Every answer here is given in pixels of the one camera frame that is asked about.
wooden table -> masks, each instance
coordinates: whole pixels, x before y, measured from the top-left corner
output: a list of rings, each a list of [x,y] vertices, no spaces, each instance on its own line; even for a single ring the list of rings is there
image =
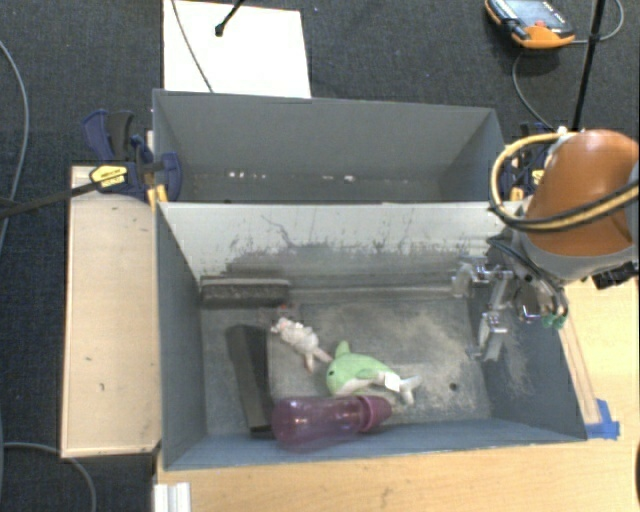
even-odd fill
[[[190,482],[194,512],[639,510],[637,283],[576,283],[568,296],[596,396],[621,424],[617,441],[170,473],[158,464],[158,482]]]

gray bin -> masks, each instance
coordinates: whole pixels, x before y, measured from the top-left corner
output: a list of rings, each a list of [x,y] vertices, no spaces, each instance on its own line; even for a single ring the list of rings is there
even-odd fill
[[[167,469],[586,439],[555,331],[513,318],[497,362],[465,351],[489,290],[455,299],[449,284],[502,229],[482,202],[499,133],[487,109],[156,91],[156,152],[185,171],[181,201],[156,216]],[[251,438],[224,333],[264,328],[264,312],[200,300],[203,278],[236,276],[286,279],[328,352],[347,339],[420,374],[415,407],[317,451]],[[309,375],[277,337],[267,346],[274,398],[328,394],[325,365]]]

purple plastic bottle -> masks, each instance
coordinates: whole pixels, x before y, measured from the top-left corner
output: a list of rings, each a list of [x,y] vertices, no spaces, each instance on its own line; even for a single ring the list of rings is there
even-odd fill
[[[275,405],[271,429],[278,441],[290,446],[342,441],[390,416],[391,404],[379,396],[287,398]]]

green stuffed toy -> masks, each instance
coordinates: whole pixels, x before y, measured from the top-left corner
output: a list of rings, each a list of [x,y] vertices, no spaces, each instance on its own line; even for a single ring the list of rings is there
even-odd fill
[[[386,364],[362,354],[354,354],[349,343],[341,341],[327,369],[327,387],[332,395],[361,393],[370,385],[384,386],[399,393],[407,405],[413,405],[413,390],[422,383],[419,375],[402,379]]]

white object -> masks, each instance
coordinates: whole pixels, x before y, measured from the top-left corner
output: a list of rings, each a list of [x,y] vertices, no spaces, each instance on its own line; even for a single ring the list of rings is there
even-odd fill
[[[397,373],[385,373],[384,387],[390,391],[400,393],[400,376]]]
[[[413,390],[416,389],[420,384],[422,384],[422,377],[420,377],[420,375],[402,379],[400,381],[400,396],[402,396],[404,403],[406,403],[407,405],[414,404]]]
[[[310,98],[300,13],[242,6],[224,36],[216,37],[215,26],[231,7],[176,1],[189,44],[214,92]],[[208,92],[169,0],[164,1],[164,87]]]
[[[288,318],[280,318],[271,332],[279,334],[282,341],[288,343],[293,349],[304,356],[304,365],[313,372],[314,358],[325,363],[330,363],[333,358],[318,347],[319,341],[311,327],[305,327],[300,322],[294,322]]]
[[[191,512],[191,484],[156,484],[153,487],[154,512]]]

